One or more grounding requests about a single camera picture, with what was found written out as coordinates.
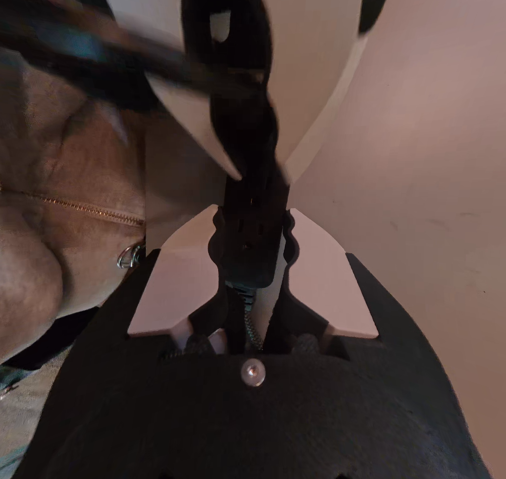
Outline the black power strip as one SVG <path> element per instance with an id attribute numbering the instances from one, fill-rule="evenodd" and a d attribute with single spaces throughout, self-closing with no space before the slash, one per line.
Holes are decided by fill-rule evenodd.
<path id="1" fill-rule="evenodd" d="M 227 178 L 221 267 L 233 285 L 262 289 L 274 279 L 289 185 L 275 164 L 266 177 Z"/>

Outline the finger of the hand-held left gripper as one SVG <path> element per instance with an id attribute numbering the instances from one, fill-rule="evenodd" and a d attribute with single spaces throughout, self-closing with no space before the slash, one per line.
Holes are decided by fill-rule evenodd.
<path id="1" fill-rule="evenodd" d="M 120 25 L 184 50 L 181 0 L 107 0 Z M 210 99 L 146 74 L 157 98 L 201 148 L 234 180 L 242 176 L 218 140 Z"/>
<path id="2" fill-rule="evenodd" d="M 286 180 L 297 180 L 327 139 L 364 51 L 362 0 L 262 1 L 273 48 L 276 160 Z"/>

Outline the person's zip jacket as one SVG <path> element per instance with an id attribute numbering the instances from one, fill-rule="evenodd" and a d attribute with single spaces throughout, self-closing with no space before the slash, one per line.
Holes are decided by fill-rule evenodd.
<path id="1" fill-rule="evenodd" d="M 138 120 L 1 50 L 1 363 L 123 281 L 145 236 Z"/>

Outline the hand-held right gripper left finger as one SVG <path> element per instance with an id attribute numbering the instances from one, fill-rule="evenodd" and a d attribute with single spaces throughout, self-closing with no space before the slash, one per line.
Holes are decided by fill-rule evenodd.
<path id="1" fill-rule="evenodd" d="M 190 315 L 218 292 L 218 267 L 208 246 L 217 205 L 193 217 L 162 245 L 128 328 L 130 337 L 190 337 Z"/>

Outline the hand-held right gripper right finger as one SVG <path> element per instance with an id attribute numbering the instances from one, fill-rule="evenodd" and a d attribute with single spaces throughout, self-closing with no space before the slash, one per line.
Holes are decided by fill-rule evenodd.
<path id="1" fill-rule="evenodd" d="M 376 339 L 379 332 L 344 248 L 322 227 L 287 211 L 282 324 L 294 336 Z"/>

